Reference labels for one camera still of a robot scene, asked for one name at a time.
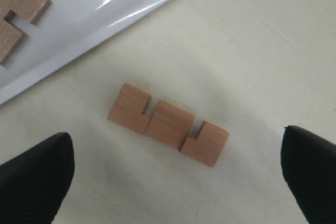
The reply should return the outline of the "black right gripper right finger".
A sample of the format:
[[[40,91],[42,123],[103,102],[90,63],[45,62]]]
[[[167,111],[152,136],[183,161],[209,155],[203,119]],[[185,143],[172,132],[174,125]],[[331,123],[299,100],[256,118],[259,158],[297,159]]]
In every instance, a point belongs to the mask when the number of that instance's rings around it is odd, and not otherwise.
[[[335,223],[335,144],[301,127],[285,128],[282,175],[308,223]]]

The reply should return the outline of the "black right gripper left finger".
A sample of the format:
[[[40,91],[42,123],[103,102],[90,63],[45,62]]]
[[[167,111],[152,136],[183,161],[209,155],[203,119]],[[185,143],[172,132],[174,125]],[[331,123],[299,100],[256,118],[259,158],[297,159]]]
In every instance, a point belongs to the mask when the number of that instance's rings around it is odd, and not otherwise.
[[[60,132],[1,165],[1,223],[52,223],[75,172],[73,142]]]

